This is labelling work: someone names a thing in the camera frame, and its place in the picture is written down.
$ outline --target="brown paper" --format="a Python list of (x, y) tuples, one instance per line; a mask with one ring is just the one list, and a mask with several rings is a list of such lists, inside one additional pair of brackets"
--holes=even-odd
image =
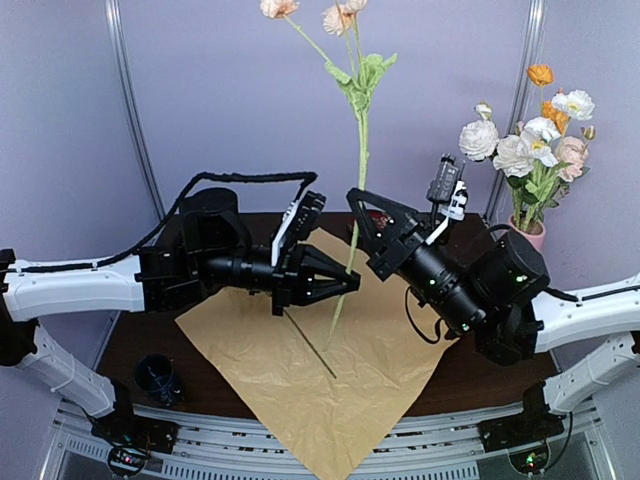
[[(349, 247), (330, 234), (316, 231), (310, 243), (346, 263)], [(364, 460), (452, 344), (420, 339), (404, 312), (406, 283), (395, 275), (382, 283), (366, 260), (357, 253), (360, 290), (346, 297), (326, 351), (335, 298), (291, 307), (291, 318), (273, 317), (268, 296), (225, 289), (177, 319), (260, 422), (323, 480), (344, 479)], [(433, 337), (436, 314), (414, 300), (411, 306), (418, 326)]]

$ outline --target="dark wooden table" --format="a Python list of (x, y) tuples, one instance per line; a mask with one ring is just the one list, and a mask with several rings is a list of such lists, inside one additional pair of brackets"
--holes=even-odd
[[(254, 241), (267, 243), (281, 215), (245, 214)], [(325, 213), (320, 226), (347, 239), (349, 214)], [(165, 228), (160, 241), (174, 238), (177, 219)], [(467, 215), (451, 233), (448, 249), (462, 262), (470, 262), (490, 247), (488, 235), (469, 245), (485, 226), (478, 215)], [(106, 348), (98, 372), (117, 379), (131, 390), (133, 401), (152, 403), (136, 388), (132, 373), (135, 364), (147, 354), (162, 353), (172, 358), (187, 387), (188, 398), (175, 410), (255, 418), (222, 375), (193, 347), (175, 323), (185, 310), (162, 314), (123, 313)], [(521, 400), (532, 384), (556, 373), (548, 354), (511, 367), (500, 367), (475, 353), (473, 338), (458, 341), (444, 354), (429, 384), (406, 412), (406, 416), (452, 413), (483, 407), (506, 405)]]

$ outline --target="black cup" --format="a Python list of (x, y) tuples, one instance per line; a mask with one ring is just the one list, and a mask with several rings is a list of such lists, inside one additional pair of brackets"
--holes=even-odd
[(154, 353), (138, 362), (133, 379), (143, 392), (158, 405), (173, 407), (184, 400), (182, 379), (173, 368), (173, 361)]

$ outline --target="flower arrangement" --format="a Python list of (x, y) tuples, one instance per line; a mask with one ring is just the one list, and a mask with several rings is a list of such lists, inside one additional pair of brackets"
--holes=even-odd
[(518, 122), (514, 134), (499, 138), (491, 107), (482, 102), (475, 107), (480, 120), (462, 129), (459, 143), (470, 160), (490, 158), (504, 173), (513, 199), (513, 225), (534, 234), (545, 209), (557, 207), (573, 181), (589, 171), (585, 160), (595, 127), (581, 128), (584, 141), (566, 133), (571, 121), (590, 120), (595, 105), (583, 90), (565, 94), (560, 89), (545, 101), (544, 87), (553, 83), (553, 71), (547, 65), (532, 65), (527, 73), (540, 89), (540, 116)]
[[(358, 123), (358, 137), (360, 140), (358, 188), (364, 190), (367, 181), (367, 165), (369, 160), (369, 108), (373, 92), (380, 83), (385, 72), (396, 61), (397, 55), (384, 59), (381, 55), (372, 53), (364, 55), (360, 42), (360, 30), (358, 19), (368, 0), (346, 0), (345, 4), (334, 1), (334, 5), (324, 12), (324, 30), (330, 35), (344, 37), (346, 40), (347, 54), (351, 74), (338, 68), (329, 56), (315, 43), (302, 27), (291, 20), (290, 15), (299, 6), (299, 2), (293, 0), (261, 0), (262, 13), (271, 19), (284, 19), (291, 25), (322, 57), (325, 70), (336, 80), (338, 87), (347, 97)], [(355, 54), (352, 44), (355, 42)], [(358, 225), (355, 224), (351, 236), (347, 273), (353, 268), (356, 246), (358, 243)], [(338, 300), (338, 305), (331, 323), (329, 341), (340, 318), (344, 297)]]

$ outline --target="pink vase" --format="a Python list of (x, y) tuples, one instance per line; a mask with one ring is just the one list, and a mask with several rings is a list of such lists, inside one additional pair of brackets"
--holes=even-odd
[(534, 233), (525, 233), (519, 228), (517, 228), (513, 224), (513, 215), (509, 217), (509, 221), (507, 223), (511, 225), (514, 229), (516, 229), (520, 235), (522, 235), (524, 238), (529, 240), (529, 243), (533, 245), (533, 248), (535, 248), (540, 253), (542, 253), (542, 247), (544, 245), (544, 237), (547, 235), (547, 229), (544, 228), (544, 223), (537, 222), (533, 229)]

